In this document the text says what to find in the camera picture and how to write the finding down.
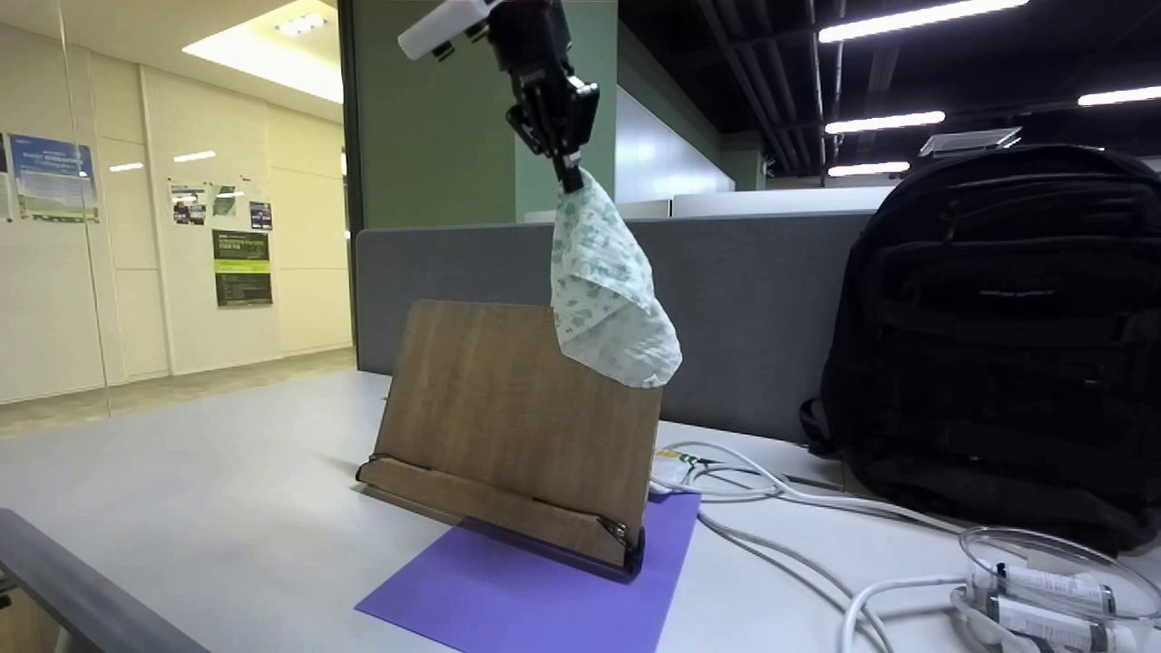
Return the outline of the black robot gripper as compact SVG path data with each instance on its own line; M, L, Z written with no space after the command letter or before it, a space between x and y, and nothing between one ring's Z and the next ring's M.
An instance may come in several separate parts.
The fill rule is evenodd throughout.
M569 21L559 0L500 0L489 19L497 66L513 79L507 126L552 154L564 192L576 192L583 143L595 126L598 87L569 66Z

